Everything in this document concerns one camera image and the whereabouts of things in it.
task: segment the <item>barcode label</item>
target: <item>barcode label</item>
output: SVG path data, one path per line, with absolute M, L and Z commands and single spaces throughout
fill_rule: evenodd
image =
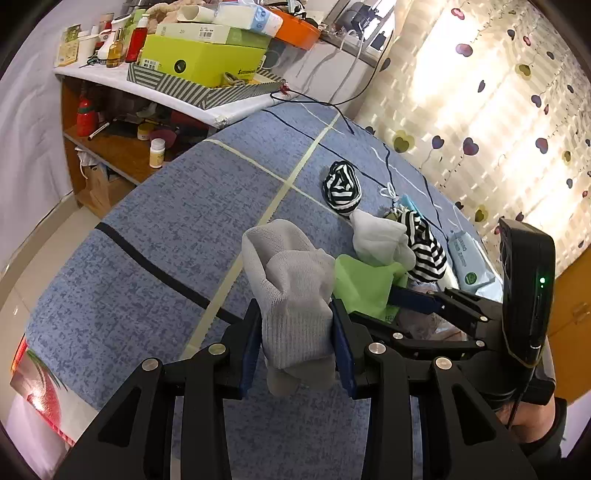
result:
M 142 59 L 141 66 L 144 67 L 145 69 L 158 70 L 159 65 L 160 65 L 160 62 L 157 62 L 155 60 Z

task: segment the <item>orange tray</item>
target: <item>orange tray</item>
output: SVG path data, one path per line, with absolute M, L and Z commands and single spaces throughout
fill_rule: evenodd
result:
M 283 19 L 283 24 L 275 38 L 304 50 L 310 50 L 320 38 L 320 30 L 305 20 L 287 14 L 278 8 L 273 8 L 271 11 Z

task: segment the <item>wet wipes package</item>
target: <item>wet wipes package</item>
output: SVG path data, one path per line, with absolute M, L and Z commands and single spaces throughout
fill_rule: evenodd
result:
M 447 243 L 460 289 L 470 293 L 495 281 L 495 273 L 467 232 L 454 233 Z

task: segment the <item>striped box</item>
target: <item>striped box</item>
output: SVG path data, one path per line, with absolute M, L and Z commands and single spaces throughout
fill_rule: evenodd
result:
M 127 80 L 208 110 L 225 103 L 277 92 L 285 83 L 284 79 L 267 70 L 258 70 L 255 78 L 257 76 L 263 77 L 266 82 L 258 85 L 209 88 L 132 63 L 129 65 Z

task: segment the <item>blue bedsheet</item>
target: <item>blue bedsheet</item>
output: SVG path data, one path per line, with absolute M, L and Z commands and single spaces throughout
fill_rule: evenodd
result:
M 330 255 L 354 255 L 352 229 L 326 207 L 320 182 L 341 156 L 385 184 L 388 149 L 352 122 L 355 135 L 340 118 L 329 128 L 336 115 L 326 106 L 296 103 L 258 112 L 150 177 L 104 222 L 156 266 L 211 299 L 240 252 L 242 233 L 259 222 L 289 180 L 293 187 L 272 218 L 292 221 Z M 433 232 L 444 247 L 445 236 L 458 229 L 477 238 L 453 204 L 391 150 L 389 165 L 397 193 L 408 194 L 440 226 Z M 359 180 L 360 208 L 378 215 L 389 199 L 371 180 Z M 242 273 L 223 306 L 241 316 L 251 298 Z M 101 408 L 144 358 L 176 360 L 202 314 L 93 231 L 41 296 L 26 336 L 68 387 Z M 215 320 L 206 342 L 221 335 L 223 325 Z M 359 478 L 368 402 L 353 402 L 339 385 L 328 394 L 300 389 L 291 400 L 277 400 L 264 378 L 261 364 L 249 399 L 226 402 L 236 478 Z

